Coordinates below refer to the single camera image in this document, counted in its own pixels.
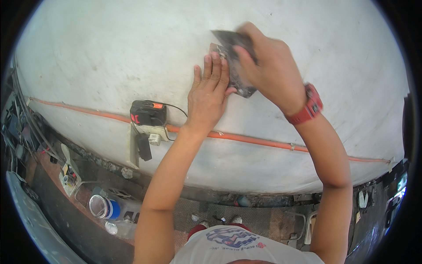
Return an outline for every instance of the blue container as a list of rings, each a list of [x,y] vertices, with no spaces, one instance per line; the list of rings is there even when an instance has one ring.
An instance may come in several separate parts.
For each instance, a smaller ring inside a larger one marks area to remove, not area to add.
[[[89,209],[97,218],[115,219],[120,215],[120,206],[115,200],[97,194],[89,199]]]
[[[108,202],[109,213],[105,218],[115,219],[120,215],[120,206],[115,200],[106,199]]]

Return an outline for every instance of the shoe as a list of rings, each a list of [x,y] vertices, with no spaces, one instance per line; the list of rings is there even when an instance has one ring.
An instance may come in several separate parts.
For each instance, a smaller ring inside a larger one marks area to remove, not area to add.
[[[230,221],[230,223],[241,224],[242,223],[242,217],[237,215],[237,216],[233,217],[233,219]]]
[[[203,225],[206,228],[210,228],[210,224],[207,221],[203,221],[201,223],[199,223],[200,225]]]

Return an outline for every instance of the sandpaper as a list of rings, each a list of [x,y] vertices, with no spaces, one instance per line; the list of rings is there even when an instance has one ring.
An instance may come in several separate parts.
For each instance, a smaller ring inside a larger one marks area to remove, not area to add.
[[[236,94],[244,98],[251,97],[257,89],[248,80],[246,73],[240,65],[239,57],[233,50],[234,45],[243,47],[249,52],[255,64],[258,64],[251,39],[246,35],[233,31],[212,30],[212,33],[221,42],[222,46],[211,43],[210,53],[218,52],[221,58],[227,60],[230,70],[229,87],[235,87],[237,89]]]

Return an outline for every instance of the white painted surface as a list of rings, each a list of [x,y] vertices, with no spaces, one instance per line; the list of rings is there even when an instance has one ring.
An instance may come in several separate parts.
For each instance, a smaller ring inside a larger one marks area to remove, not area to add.
[[[193,65],[202,65],[210,30],[252,21],[291,48],[303,80],[313,83],[323,111],[349,155],[403,158],[401,136],[406,71],[382,16],[368,1],[53,1],[44,0],[18,47],[26,96],[128,115],[134,100],[187,109]],[[32,102],[60,133],[126,165],[127,124]],[[185,117],[170,109],[168,122]],[[259,92],[229,98],[215,130],[303,144],[283,114]],[[141,160],[152,174],[171,143]],[[355,184],[388,170],[351,162]],[[223,139],[205,140],[186,185],[253,193],[320,191],[307,153]]]

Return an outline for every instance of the left hand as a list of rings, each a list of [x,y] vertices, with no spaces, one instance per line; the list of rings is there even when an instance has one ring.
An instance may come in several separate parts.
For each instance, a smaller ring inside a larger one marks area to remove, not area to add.
[[[227,97],[236,92],[236,88],[227,88],[229,66],[217,52],[204,57],[202,78],[198,65],[194,66],[194,73],[192,89],[187,97],[188,117],[184,127],[205,137],[220,120],[226,109]]]

